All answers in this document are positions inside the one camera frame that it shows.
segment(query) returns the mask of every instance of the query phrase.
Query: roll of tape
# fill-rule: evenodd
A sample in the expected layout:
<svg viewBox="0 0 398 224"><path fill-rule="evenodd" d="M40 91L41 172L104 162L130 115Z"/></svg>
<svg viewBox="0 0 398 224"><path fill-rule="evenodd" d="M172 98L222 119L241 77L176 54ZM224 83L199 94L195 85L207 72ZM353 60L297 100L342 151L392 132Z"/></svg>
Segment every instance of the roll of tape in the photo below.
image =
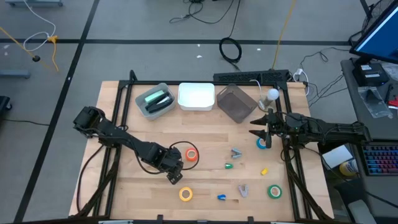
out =
<svg viewBox="0 0 398 224"><path fill-rule="evenodd" d="M185 151L185 158L186 158L188 161L196 161L196 160L198 159L198 152L197 152L197 150L194 149L194 148L187 149L187 150Z"/></svg>
<svg viewBox="0 0 398 224"><path fill-rule="evenodd" d="M272 199L278 199L282 196L282 189L278 185L268 187L268 196Z"/></svg>
<svg viewBox="0 0 398 224"><path fill-rule="evenodd" d="M188 197L184 197L184 196L182 195L184 192L188 192L188 193L189 193L189 196L188 196ZM181 190L180 190L180 199L181 199L183 202L189 202L189 200L191 200L192 197L193 197L193 192L192 192L191 188L189 188L189 187L183 187L183 188L181 188Z"/></svg>
<svg viewBox="0 0 398 224"><path fill-rule="evenodd" d="M267 149L266 142L262 138L257 139L256 144L259 149Z"/></svg>

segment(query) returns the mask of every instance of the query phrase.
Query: desk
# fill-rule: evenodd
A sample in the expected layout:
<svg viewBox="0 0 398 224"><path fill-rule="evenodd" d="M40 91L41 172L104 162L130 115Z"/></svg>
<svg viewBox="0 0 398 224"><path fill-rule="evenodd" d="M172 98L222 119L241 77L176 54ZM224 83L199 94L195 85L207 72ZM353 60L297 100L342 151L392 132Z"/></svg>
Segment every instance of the desk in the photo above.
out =
<svg viewBox="0 0 398 224"><path fill-rule="evenodd" d="M353 76L354 65L350 60L341 61L341 67L343 69L343 74L347 82L347 87L349 95L351 96L354 110L358 121L363 122L371 133L371 136L375 140L395 140L398 141L397 127L398 118L396 111L393 112L394 118L389 119L387 117L383 118L373 118L368 109L365 107L361 97L358 94L358 84ZM390 81L377 89L380 95L384 97L387 93L387 88L390 83L398 83L395 80L390 79ZM398 195L396 194L398 186L398 176L389 177L372 177L367 176L363 169L363 163L359 157L358 149L355 146L351 146L354 151L354 156L358 163L359 173L361 175L361 180L363 187L368 192L376 194L381 198L385 198L392 203L398 203ZM374 217L394 217L398 218L397 209L379 200L365 195L368 207Z"/></svg>
<svg viewBox="0 0 398 224"><path fill-rule="evenodd" d="M99 93L96 106L105 112L108 119L112 117L117 86L118 82L103 82ZM261 128L249 124L249 121L262 117L262 111L256 108L242 124L236 124L217 105L211 111L182 111L177 105L174 110L157 120L148 121L141 115L134 99L152 87L133 85L127 119L128 132L143 141L156 141L166 147L176 141L191 141L200 151L200 162L193 170L183 171L183 179L172 185L165 174L146 174L138 166L134 153L123 147L111 211L112 219L155 220L158 214L163 214L165 220L247 221L248 216L253 216L255 221L294 221L285 163L280 159L280 138L274 136L272 149L259 150L255 144L257 138L248 133L250 129ZM177 96L178 86L169 87ZM304 86L301 83L289 83L288 87L292 110L308 116ZM216 86L216 93L222 88L224 86ZM255 100L259 99L257 86L241 88ZM99 146L97 139L88 140L83 164ZM182 153L187 149L184 145L177 147ZM242 158L231 160L232 147L242 150ZM309 147L317 149L316 144ZM89 163L83 175L81 206L97 188L103 155L104 151L101 151ZM301 155L308 191L325 213L333 217L319 155L311 151L302 151ZM232 162L234 168L224 169L225 162ZM262 176L260 171L265 167L269 172ZM248 184L247 198L240 195L239 184ZM267 196L267 187L272 184L282 187L281 198L274 200ZM191 201L182 202L178 191L186 186L193 190L194 195ZM218 194L226 194L227 201L219 201ZM70 214L76 214L75 204L76 194ZM103 213L104 203L101 206L100 213ZM300 211L303 210L302 203L299 206Z"/></svg>

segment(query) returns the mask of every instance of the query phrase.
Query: blue plastic piece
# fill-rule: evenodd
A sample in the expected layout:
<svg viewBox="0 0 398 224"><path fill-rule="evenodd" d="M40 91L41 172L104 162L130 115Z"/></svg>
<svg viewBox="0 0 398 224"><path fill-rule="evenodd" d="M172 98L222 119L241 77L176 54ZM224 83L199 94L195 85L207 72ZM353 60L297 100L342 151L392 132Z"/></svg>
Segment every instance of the blue plastic piece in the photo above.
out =
<svg viewBox="0 0 398 224"><path fill-rule="evenodd" d="M260 143L260 140L261 140L261 138L257 139L257 141L256 141L257 147L258 147L259 149L267 149L266 146L263 146L263 145Z"/></svg>
<svg viewBox="0 0 398 224"><path fill-rule="evenodd" d="M225 200L226 196L225 195L219 195L217 196L218 200Z"/></svg>

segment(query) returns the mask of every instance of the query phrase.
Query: white paper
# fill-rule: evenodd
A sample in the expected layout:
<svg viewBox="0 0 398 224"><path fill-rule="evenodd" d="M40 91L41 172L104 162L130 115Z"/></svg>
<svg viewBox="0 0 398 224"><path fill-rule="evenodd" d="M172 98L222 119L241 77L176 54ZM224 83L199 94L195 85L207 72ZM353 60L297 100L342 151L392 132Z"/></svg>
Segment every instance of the white paper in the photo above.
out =
<svg viewBox="0 0 398 224"><path fill-rule="evenodd" d="M322 156L330 168L334 168L353 157L345 146L339 146Z"/></svg>

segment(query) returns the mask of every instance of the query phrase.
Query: green tape roll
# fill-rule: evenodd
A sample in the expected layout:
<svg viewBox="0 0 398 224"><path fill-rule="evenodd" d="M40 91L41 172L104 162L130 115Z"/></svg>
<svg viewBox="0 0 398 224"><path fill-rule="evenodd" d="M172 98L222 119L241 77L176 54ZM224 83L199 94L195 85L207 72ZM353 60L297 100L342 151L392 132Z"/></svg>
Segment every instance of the green tape roll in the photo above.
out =
<svg viewBox="0 0 398 224"><path fill-rule="evenodd" d="M268 196L272 199L278 199L282 196L282 189L278 185L268 187Z"/></svg>

